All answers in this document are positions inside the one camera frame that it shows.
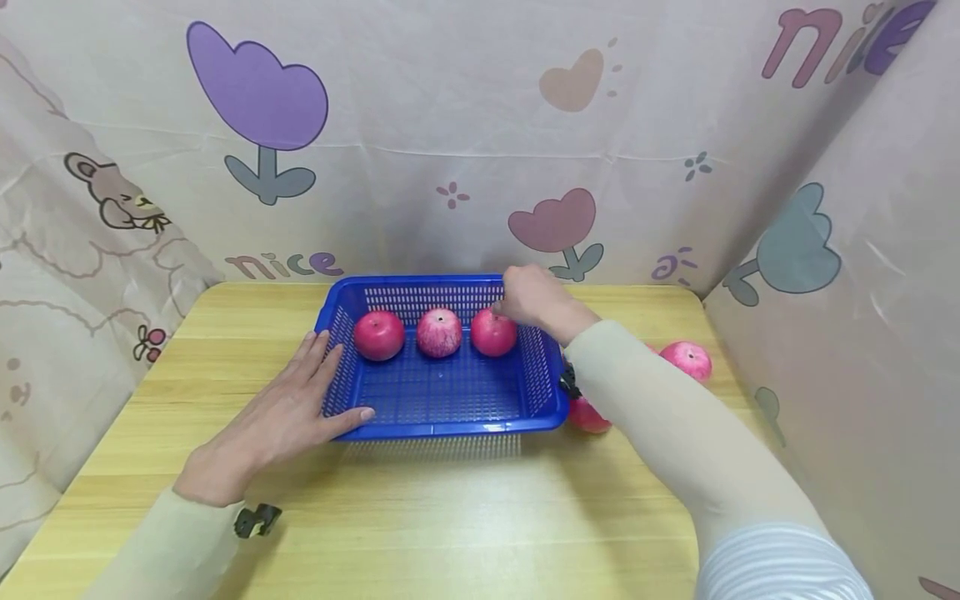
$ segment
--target striped shirt sleeve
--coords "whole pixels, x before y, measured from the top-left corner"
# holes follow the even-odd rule
[[[697,600],[873,600],[833,540],[790,523],[734,531],[707,558]]]

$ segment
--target purple tulip print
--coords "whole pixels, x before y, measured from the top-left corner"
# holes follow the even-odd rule
[[[603,245],[592,244],[578,254],[574,248],[587,239],[596,219],[593,195],[578,187],[559,200],[544,200],[533,212],[518,210],[507,219],[510,232],[527,248],[538,252],[562,252],[566,266],[550,267],[560,279],[583,281],[603,258]]]
[[[224,158],[233,178],[268,206],[313,187],[317,176],[310,169],[279,173],[276,153],[305,148],[324,130],[329,102],[320,77],[302,64],[280,63],[255,41],[234,48],[202,21],[187,28],[186,46],[210,104],[231,129],[256,144],[255,171],[236,156]]]

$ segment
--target apple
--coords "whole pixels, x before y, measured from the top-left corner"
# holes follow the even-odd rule
[[[503,356],[516,344],[516,323],[484,308],[470,322],[470,341],[485,356]]]
[[[587,433],[607,433],[613,427],[613,423],[601,417],[582,396],[570,400],[570,414],[567,418],[574,427]]]
[[[420,317],[417,347],[427,356],[443,358],[457,351],[463,335],[460,319],[452,310],[434,308]]]
[[[710,355],[693,342],[674,342],[661,350],[660,356],[697,381],[707,381],[713,373]]]
[[[403,348],[403,322],[389,310],[374,310],[353,326],[353,345],[364,358],[390,360]]]

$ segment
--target left hand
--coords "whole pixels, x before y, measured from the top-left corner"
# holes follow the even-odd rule
[[[309,332],[294,357],[212,440],[190,454],[174,492],[210,506],[243,499],[262,469],[325,444],[373,418],[369,407],[323,416],[324,395],[344,347],[326,356],[329,333]]]

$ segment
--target basket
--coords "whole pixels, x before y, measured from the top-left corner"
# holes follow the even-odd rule
[[[516,346],[490,358],[473,347],[473,316],[502,298],[499,275],[353,276],[326,296],[316,331],[328,329],[330,347],[344,345],[340,368],[326,392],[324,415],[371,406],[376,416],[341,441],[393,440],[555,429],[569,402],[560,388],[560,347],[536,327],[519,326]],[[417,348],[416,330],[426,311],[452,310],[464,326],[460,348],[429,358]],[[360,356],[353,326],[373,310],[391,310],[403,321],[400,353],[377,363]]]

